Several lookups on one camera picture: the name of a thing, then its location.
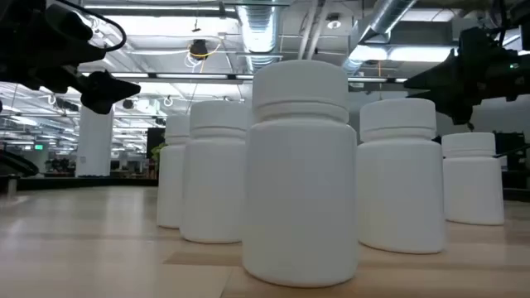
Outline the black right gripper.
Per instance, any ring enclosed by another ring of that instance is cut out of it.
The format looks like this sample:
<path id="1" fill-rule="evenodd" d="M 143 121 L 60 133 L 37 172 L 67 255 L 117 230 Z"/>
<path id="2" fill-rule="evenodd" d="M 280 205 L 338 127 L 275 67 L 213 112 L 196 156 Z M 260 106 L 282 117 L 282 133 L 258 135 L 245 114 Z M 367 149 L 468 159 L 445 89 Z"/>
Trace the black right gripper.
<path id="1" fill-rule="evenodd" d="M 438 113 L 454 124 L 470 121 L 473 106 L 484 99 L 514 101 L 529 93 L 529 55 L 502 47 L 478 27 L 460 34 L 459 52 L 407 79 L 406 89 L 420 90 L 420 98 L 431 98 Z"/>

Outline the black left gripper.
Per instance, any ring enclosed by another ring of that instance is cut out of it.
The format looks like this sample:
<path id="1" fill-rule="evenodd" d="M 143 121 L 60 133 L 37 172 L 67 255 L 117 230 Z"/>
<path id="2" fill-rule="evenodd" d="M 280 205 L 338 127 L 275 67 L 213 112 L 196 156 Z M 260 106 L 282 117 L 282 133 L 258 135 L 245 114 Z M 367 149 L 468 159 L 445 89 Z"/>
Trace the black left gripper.
<path id="1" fill-rule="evenodd" d="M 107 70 L 88 76 L 67 72 L 66 66 L 101 60 L 106 50 L 89 43 L 93 32 L 70 9 L 44 1 L 1 1 L 1 80 L 29 89 L 44 86 L 60 91 L 65 85 L 80 92 L 84 107 L 97 114 L 110 113 L 113 105 L 139 94 L 138 84 L 123 81 Z"/>

